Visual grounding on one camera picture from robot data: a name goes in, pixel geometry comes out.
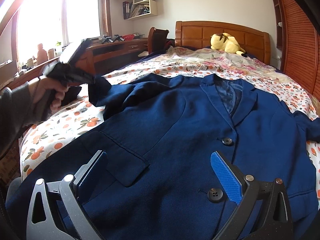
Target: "window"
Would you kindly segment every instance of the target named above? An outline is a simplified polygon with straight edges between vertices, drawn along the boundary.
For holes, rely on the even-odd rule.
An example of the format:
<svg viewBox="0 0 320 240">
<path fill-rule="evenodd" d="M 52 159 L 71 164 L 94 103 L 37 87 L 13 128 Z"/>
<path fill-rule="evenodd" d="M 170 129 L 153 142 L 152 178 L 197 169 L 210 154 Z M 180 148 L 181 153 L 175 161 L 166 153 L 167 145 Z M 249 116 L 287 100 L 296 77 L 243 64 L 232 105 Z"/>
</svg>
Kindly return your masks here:
<svg viewBox="0 0 320 240">
<path fill-rule="evenodd" d="M 37 56 L 37 45 L 55 49 L 62 45 L 101 36 L 99 0 L 24 0 L 17 20 L 19 62 Z"/>
</svg>

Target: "human hand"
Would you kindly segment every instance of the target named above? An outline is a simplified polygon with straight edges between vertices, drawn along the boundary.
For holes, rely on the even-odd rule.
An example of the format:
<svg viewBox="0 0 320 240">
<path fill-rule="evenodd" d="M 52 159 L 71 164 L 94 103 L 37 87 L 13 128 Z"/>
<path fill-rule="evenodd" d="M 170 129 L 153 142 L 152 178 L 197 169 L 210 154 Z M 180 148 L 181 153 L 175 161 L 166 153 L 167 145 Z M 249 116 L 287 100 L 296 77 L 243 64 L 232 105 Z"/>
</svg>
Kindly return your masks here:
<svg viewBox="0 0 320 240">
<path fill-rule="evenodd" d="M 61 106 L 61 101 L 64 99 L 65 93 L 68 91 L 68 87 L 63 86 L 59 81 L 41 76 L 31 80 L 29 83 L 29 92 L 30 96 L 33 96 L 32 103 L 38 103 L 41 98 L 44 96 L 47 90 L 54 89 L 57 93 L 55 99 L 50 105 L 50 109 L 53 113 L 58 111 L 58 108 Z"/>
</svg>

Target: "blazer pocket flap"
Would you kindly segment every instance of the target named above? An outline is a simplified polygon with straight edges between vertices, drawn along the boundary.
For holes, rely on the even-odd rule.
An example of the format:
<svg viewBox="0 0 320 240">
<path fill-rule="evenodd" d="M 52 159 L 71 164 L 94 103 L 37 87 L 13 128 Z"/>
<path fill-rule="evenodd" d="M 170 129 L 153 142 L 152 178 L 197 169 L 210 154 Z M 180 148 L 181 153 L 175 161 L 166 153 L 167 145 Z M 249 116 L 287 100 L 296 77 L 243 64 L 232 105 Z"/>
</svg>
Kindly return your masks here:
<svg viewBox="0 0 320 240">
<path fill-rule="evenodd" d="M 103 132 L 91 132 L 83 144 L 92 154 L 98 150 L 107 154 L 106 170 L 125 187 L 130 187 L 150 166 L 143 157 Z"/>
</svg>

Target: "blazer button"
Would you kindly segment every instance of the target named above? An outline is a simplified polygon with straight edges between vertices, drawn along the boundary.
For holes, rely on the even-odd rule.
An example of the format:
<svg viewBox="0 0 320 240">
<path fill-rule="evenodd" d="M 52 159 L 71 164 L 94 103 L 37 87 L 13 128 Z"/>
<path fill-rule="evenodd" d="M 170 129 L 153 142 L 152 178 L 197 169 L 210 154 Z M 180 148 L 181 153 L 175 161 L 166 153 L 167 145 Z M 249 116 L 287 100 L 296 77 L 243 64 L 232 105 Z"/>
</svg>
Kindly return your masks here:
<svg viewBox="0 0 320 240">
<path fill-rule="evenodd" d="M 219 188 L 212 188 L 208 191 L 208 199 L 212 203 L 218 203 L 222 200 L 223 192 Z"/>
<path fill-rule="evenodd" d="M 223 139 L 222 139 L 222 143 L 223 143 L 224 145 L 226 145 L 226 146 L 231 146 L 231 145 L 233 145 L 233 140 L 230 139 L 230 138 L 223 138 Z"/>
</svg>

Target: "wooden headboard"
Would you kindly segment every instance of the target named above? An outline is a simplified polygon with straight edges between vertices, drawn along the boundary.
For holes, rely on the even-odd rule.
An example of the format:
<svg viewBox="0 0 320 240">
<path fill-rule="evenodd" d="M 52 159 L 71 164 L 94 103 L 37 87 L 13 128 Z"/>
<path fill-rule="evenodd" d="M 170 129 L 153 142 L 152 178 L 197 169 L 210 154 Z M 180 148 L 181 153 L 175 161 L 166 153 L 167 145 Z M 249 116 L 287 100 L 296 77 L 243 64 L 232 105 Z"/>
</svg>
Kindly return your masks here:
<svg viewBox="0 0 320 240">
<path fill-rule="evenodd" d="M 202 49 L 211 45 L 211 36 L 217 33 L 229 33 L 246 52 L 270 64 L 269 33 L 241 25 L 209 21 L 177 22 L 175 45 Z"/>
</svg>

